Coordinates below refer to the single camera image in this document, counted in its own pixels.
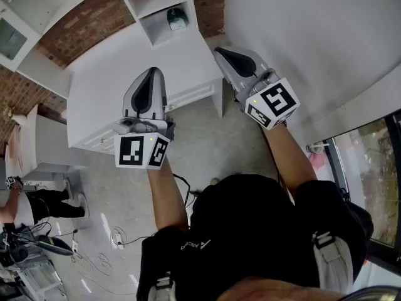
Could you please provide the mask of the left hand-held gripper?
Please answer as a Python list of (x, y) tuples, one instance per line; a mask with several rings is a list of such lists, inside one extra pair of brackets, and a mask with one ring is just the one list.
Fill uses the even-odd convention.
[(115, 165), (119, 168), (159, 170), (167, 148), (174, 139), (175, 122), (163, 119), (167, 96), (165, 79), (159, 68), (149, 68), (140, 74), (123, 98), (123, 129), (114, 137)]

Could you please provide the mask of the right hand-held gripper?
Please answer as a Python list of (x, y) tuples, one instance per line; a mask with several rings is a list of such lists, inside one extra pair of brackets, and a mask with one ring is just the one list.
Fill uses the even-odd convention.
[(257, 53), (231, 46), (216, 47), (214, 59), (237, 93), (243, 112), (264, 129), (283, 123), (300, 106), (288, 80), (277, 76)]

